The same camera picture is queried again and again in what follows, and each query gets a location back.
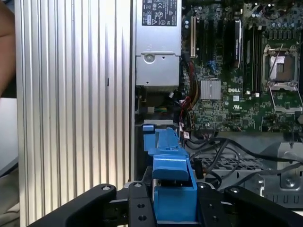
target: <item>green circuit board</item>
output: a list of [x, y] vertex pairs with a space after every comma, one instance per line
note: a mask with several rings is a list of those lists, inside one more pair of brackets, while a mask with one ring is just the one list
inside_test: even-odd
[[[207, 80], [221, 83], [220, 99], [200, 99], [195, 105], [193, 109], [195, 130], [288, 131], [291, 127], [295, 131], [300, 131], [301, 127], [296, 124], [295, 113], [289, 110], [302, 109], [298, 88], [302, 11], [295, 5], [286, 15], [272, 21], [263, 17], [262, 12], [253, 15], [253, 8], [252, 4], [244, 4], [239, 13], [242, 22], [242, 51], [238, 68], [226, 67], [225, 39], [228, 34], [226, 29], [228, 20], [234, 17], [229, 12], [230, 8], [222, 8], [219, 4], [194, 7], [185, 17], [190, 20], [193, 13], [198, 17], [197, 43], [200, 39], [202, 50], [197, 52], [192, 61], [199, 84]], [[288, 74], [281, 73], [281, 76], [288, 77], [284, 79], [289, 81], [289, 84], [293, 83], [291, 84], [293, 90], [280, 89], [271, 92], [271, 89], [265, 86], [269, 81], [270, 62], [275, 57], [275, 55], [264, 57], [266, 47], [275, 49], [276, 55], [280, 51], [279, 54], [286, 56], [283, 59], [289, 59], [288, 65], [285, 60], [285, 64], [279, 67], [290, 68]], [[207, 58], [210, 48], [215, 69], [210, 66]], [[295, 57], [292, 55], [289, 57], [287, 52], [292, 48]], [[183, 71], [183, 76], [185, 87], [188, 88], [186, 71]]]

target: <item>motherboard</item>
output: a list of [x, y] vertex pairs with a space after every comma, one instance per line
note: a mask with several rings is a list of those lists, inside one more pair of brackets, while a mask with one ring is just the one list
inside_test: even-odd
[[[182, 52], [194, 64], [199, 99], [192, 130], [301, 131], [303, 5], [187, 6]], [[181, 70], [186, 94], [191, 88]]]

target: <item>expansion slot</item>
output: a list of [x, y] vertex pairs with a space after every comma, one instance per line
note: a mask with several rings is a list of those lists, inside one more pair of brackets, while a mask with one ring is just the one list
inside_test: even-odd
[[214, 21], [210, 20], [208, 23], [208, 38], [207, 38], [207, 60], [214, 59]]
[[203, 55], [203, 38], [204, 38], [204, 20], [201, 20], [198, 26], [198, 32], [199, 35], [197, 36], [197, 48], [198, 50], [198, 61], [202, 61], [202, 55]]
[[191, 17], [190, 57], [196, 58], [196, 17]]

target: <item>warning label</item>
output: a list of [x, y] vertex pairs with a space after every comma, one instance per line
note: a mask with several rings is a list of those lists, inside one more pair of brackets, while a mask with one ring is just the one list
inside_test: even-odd
[[142, 0], [143, 26], [177, 26], [178, 0]]

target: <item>ribbed metal panel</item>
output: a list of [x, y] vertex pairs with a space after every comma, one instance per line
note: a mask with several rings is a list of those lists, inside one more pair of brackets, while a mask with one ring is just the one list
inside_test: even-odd
[[131, 0], [15, 0], [21, 226], [129, 179]]

